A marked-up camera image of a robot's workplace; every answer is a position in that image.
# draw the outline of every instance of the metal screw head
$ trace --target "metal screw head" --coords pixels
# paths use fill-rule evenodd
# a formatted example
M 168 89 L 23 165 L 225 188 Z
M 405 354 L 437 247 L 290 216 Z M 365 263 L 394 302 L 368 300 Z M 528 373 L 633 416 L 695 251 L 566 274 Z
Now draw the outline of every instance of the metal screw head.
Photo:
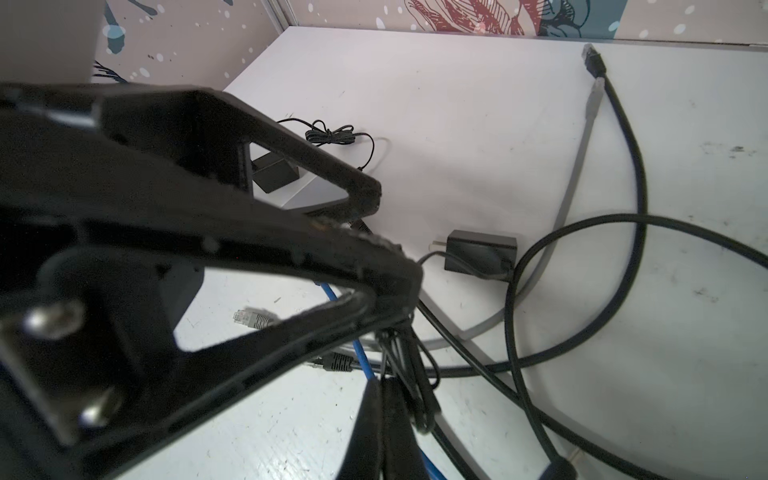
M 205 237 L 203 238 L 201 246 L 203 247 L 203 251 L 207 253 L 216 253 L 221 248 L 221 243 L 213 237 Z
M 116 387 L 109 386 L 85 406 L 80 413 L 80 424 L 87 429 L 105 427 L 122 405 L 123 394 Z
M 27 313 L 25 332 L 43 340 L 60 340 L 77 332 L 85 322 L 85 305 L 80 300 L 37 306 Z

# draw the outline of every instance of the black bracket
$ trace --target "black bracket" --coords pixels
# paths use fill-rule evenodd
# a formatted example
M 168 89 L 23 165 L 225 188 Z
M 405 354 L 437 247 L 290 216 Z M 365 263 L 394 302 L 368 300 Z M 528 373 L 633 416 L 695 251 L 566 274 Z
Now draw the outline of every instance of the black bracket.
M 379 183 L 227 94 L 0 85 L 0 132 L 4 476 L 116 475 L 288 369 L 413 313 L 421 268 L 336 222 L 375 212 Z M 254 200 L 251 141 L 349 197 L 310 212 L 322 218 Z M 168 275 L 206 266 L 354 293 L 183 352 L 172 331 L 202 276 Z
M 336 480 L 379 480 L 382 474 L 385 480 L 429 480 L 396 378 L 368 381 Z

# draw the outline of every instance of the black metal mount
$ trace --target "black metal mount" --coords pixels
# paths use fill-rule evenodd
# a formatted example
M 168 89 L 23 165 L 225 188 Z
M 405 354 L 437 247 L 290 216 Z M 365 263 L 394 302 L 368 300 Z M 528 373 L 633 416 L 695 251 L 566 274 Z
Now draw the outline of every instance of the black metal mount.
M 114 476 L 301 362 L 409 324 L 421 268 L 337 223 L 374 213 L 380 184 L 228 94 L 3 84 L 0 132 L 5 478 Z M 306 215 L 254 200 L 250 142 L 348 198 Z M 354 293 L 184 352 L 173 328 L 206 266 Z

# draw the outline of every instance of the black cable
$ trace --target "black cable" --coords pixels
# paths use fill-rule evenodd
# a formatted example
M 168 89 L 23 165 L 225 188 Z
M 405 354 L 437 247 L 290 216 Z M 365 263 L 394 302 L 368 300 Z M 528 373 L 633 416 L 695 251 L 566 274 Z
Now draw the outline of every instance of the black cable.
M 284 118 L 283 120 L 279 120 L 277 123 L 282 124 L 286 121 L 298 121 L 309 127 L 310 129 L 304 134 L 304 137 L 308 142 L 317 144 L 318 147 L 326 144 L 350 145 L 355 143 L 355 139 L 357 139 L 357 137 L 368 137 L 371 139 L 371 154 L 368 156 L 368 161 L 366 164 L 362 167 L 357 167 L 357 170 L 362 171 L 363 168 L 368 167 L 368 164 L 371 163 L 371 159 L 373 158 L 373 151 L 376 149 L 376 142 L 373 140 L 373 137 L 364 131 L 355 132 L 355 128 L 352 125 L 344 125 L 343 127 L 339 127 L 334 131 L 331 131 L 328 129 L 328 127 L 326 127 L 326 122 L 322 120 L 315 120 L 314 122 L 310 123 L 308 121 L 302 120 L 301 118 Z M 317 123 L 323 124 L 322 130 L 315 126 Z
M 566 235 L 570 235 L 571 233 L 578 232 L 579 230 L 584 230 L 589 227 L 604 225 L 606 223 L 642 223 L 644 225 L 654 225 L 656 227 L 663 227 L 671 230 L 677 230 L 683 233 L 688 233 L 689 235 L 698 237 L 702 240 L 706 240 L 708 242 L 714 243 L 724 249 L 730 250 L 754 263 L 757 263 L 763 268 L 768 269 L 768 255 L 761 253 L 760 251 L 755 250 L 752 247 L 748 247 L 747 245 L 744 245 L 741 242 L 733 240 L 729 237 L 725 237 L 724 235 L 721 235 L 720 233 L 717 233 L 717 232 L 713 232 L 712 230 L 707 230 L 706 228 L 699 227 L 697 225 L 685 223 L 672 218 L 658 217 L 655 215 L 612 214 L 612 215 L 603 215 L 600 217 L 588 218 L 586 220 L 582 220 L 580 222 L 576 222 L 566 227 L 563 227 L 560 230 L 556 230 L 555 232 L 550 233 L 546 237 L 536 242 L 533 247 L 531 247 L 527 252 L 525 252 L 525 255 L 523 255 L 523 257 L 518 262 L 518 265 L 515 268 L 514 276 L 512 277 L 512 281 L 510 282 L 509 287 L 507 288 L 507 298 L 505 303 L 505 329 L 506 329 L 507 338 L 508 338 L 508 345 L 507 345 L 508 354 L 510 357 L 509 358 L 510 363 L 512 365 L 511 372 L 512 372 L 512 375 L 515 377 L 515 385 L 518 387 L 517 394 L 518 394 L 519 401 L 522 405 L 522 408 L 526 410 L 526 414 L 528 415 L 528 419 L 531 422 L 531 424 L 535 427 L 535 429 L 536 428 L 540 429 L 541 432 L 544 432 L 544 428 L 542 425 L 542 420 L 544 419 L 541 416 L 541 412 L 537 410 L 531 403 L 530 396 L 528 395 L 528 390 L 525 388 L 525 381 L 522 379 L 522 374 L 521 374 L 521 371 L 519 368 L 519 362 L 517 359 L 517 352 L 514 344 L 515 337 L 514 337 L 513 306 L 515 301 L 515 291 L 518 287 L 518 284 L 520 283 L 523 270 L 531 262 L 531 260 L 536 255 L 536 253 L 544 249 L 547 245 L 554 243 L 555 241 L 561 239 L 562 237 L 565 237 Z M 585 452 L 589 453 L 590 455 L 593 455 L 592 452 L 588 451 L 581 445 L 578 445 L 578 444 L 576 445 L 579 446 Z M 640 474 L 646 475 L 645 472 L 636 471 L 635 473 L 637 473 L 637 475 L 635 475 L 632 472 L 626 472 L 626 471 L 624 471 L 624 473 L 627 473 L 628 475 L 632 475 L 635 478 L 646 478 L 645 476 L 637 476 Z
M 413 336 L 413 338 L 416 339 L 416 343 L 419 345 L 419 347 L 424 352 L 424 355 L 427 356 L 427 359 L 432 364 L 432 371 L 435 374 L 435 382 L 432 384 L 432 390 L 437 389 L 437 387 L 440 386 L 440 366 L 435 361 L 435 357 L 432 356 L 432 354 L 424 347 L 424 343 L 422 343 L 421 339 L 417 337 L 416 335 Z
M 445 432 L 440 428 L 440 424 L 436 423 L 435 428 L 432 430 L 432 436 L 435 437 L 437 443 L 440 444 L 448 459 L 453 466 L 456 467 L 458 473 L 462 474 L 464 480 L 480 480 L 480 477 L 472 470 L 472 467 L 464 460 L 462 454 L 456 450 L 451 440 L 445 435 Z
M 437 256 L 440 256 L 443 258 L 450 258 L 454 262 L 458 263 L 458 265 L 464 270 L 466 270 L 470 275 L 476 276 L 482 280 L 504 280 L 509 278 L 509 275 L 507 273 L 500 273 L 498 275 L 488 275 L 487 273 L 483 273 L 480 270 L 477 270 L 476 268 L 474 268 L 469 263 L 465 262 L 461 257 L 457 257 L 453 253 L 442 252 L 440 250 L 427 253 L 425 256 L 421 257 L 417 261 L 417 263 L 419 265 L 423 265 L 425 261 L 429 260 L 432 257 L 437 257 Z
M 621 127 L 621 133 L 624 134 L 624 139 L 627 142 L 627 148 L 632 159 L 632 165 L 634 167 L 634 182 L 635 190 L 637 191 L 637 212 L 639 214 L 648 213 L 648 187 L 645 175 L 645 166 L 643 165 L 643 154 L 640 151 L 640 145 L 637 143 L 637 138 L 634 136 L 632 126 L 629 123 L 627 114 L 624 111 L 624 107 L 621 105 L 621 101 L 614 90 L 614 86 L 606 76 L 606 67 L 603 63 L 602 57 L 597 51 L 594 50 L 590 44 L 584 47 L 584 63 L 587 66 L 587 70 L 595 77 L 602 77 L 605 80 L 605 94 L 608 96 L 608 100 L 611 102 L 611 106 L 614 109 L 616 118 L 618 119 L 619 126 Z M 632 251 L 630 253 L 629 260 L 627 262 L 627 269 L 624 271 L 624 275 L 621 277 L 621 282 L 616 289 L 616 292 L 608 301 L 603 310 L 587 324 L 578 333 L 571 336 L 559 344 L 552 346 L 541 352 L 534 353 L 529 356 L 525 356 L 520 359 L 520 368 L 526 368 L 529 366 L 537 365 L 547 360 L 551 360 L 560 355 L 570 352 L 577 346 L 586 342 L 592 338 L 597 332 L 599 332 L 609 321 L 616 315 L 616 312 L 624 304 L 627 299 L 632 285 L 634 284 L 637 273 L 640 271 L 640 262 L 643 258 L 643 249 L 645 248 L 645 234 L 646 226 L 638 224 L 635 227 L 634 239 L 632 242 Z M 488 365 L 487 367 L 493 368 L 495 372 L 502 372 L 509 370 L 508 362 L 499 362 Z M 443 367 L 442 375 L 444 378 L 457 378 L 462 376 L 476 375 L 467 367 Z
M 503 383 L 493 372 L 485 368 L 485 365 L 483 365 L 480 360 L 472 355 L 469 350 L 467 350 L 467 348 L 461 343 L 461 341 L 454 337 L 448 331 L 448 329 L 446 329 L 445 326 L 440 323 L 439 320 L 437 320 L 437 317 L 435 317 L 435 315 L 426 307 L 426 305 L 424 305 L 421 300 L 419 301 L 417 308 L 421 313 L 424 314 L 424 317 L 426 317 L 432 326 L 435 327 L 440 335 L 442 335 L 442 337 L 451 344 L 456 352 L 458 352 L 458 354 L 461 355 L 462 358 L 475 371 L 477 371 L 480 376 L 488 380 L 491 385 L 493 385 L 502 395 L 512 401 L 512 403 L 517 406 L 521 406 L 518 394 L 513 389 L 509 388 L 505 383 Z M 645 468 L 639 467 L 634 463 L 628 462 L 627 460 L 624 460 L 623 458 L 610 453 L 608 450 L 595 445 L 594 443 L 585 439 L 573 430 L 570 430 L 568 427 L 553 419 L 541 410 L 535 408 L 535 411 L 538 415 L 538 418 L 541 419 L 541 422 L 544 423 L 544 425 L 546 425 L 550 430 L 560 435 L 560 437 L 563 439 L 568 440 L 571 444 L 576 445 L 584 452 L 595 457 L 597 460 L 600 460 L 606 465 L 617 469 L 619 472 L 623 472 L 626 475 L 639 478 L 641 480 L 668 480 L 661 475 L 657 475 L 649 470 L 646 470 Z

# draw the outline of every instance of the patterned wallpaper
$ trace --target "patterned wallpaper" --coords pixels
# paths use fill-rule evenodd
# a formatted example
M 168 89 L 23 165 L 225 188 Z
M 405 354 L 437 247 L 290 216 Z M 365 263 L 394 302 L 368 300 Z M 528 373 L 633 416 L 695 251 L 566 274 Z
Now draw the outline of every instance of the patterned wallpaper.
M 299 25 L 768 42 L 767 0 L 287 0 Z
M 94 81 L 221 90 L 278 35 L 261 0 L 159 1 L 106 1 Z
M 145 1 L 106 1 L 94 81 L 223 89 L 280 31 L 266 0 Z M 768 0 L 280 1 L 304 26 L 768 45 Z

